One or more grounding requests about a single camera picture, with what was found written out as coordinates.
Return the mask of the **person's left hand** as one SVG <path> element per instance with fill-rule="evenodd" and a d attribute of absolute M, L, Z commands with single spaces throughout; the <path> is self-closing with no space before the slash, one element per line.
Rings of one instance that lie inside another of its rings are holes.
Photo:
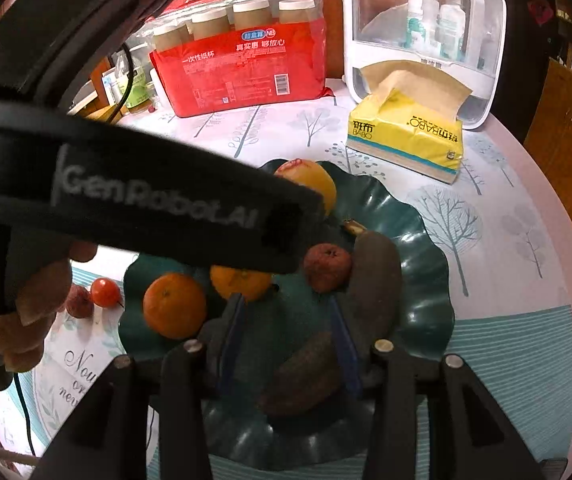
<path fill-rule="evenodd" d="M 0 355 L 9 373 L 24 373 L 42 359 L 44 339 L 72 283 L 70 261 L 91 261 L 97 245 L 74 240 L 65 258 L 32 275 L 17 292 L 14 313 L 0 315 Z"/>

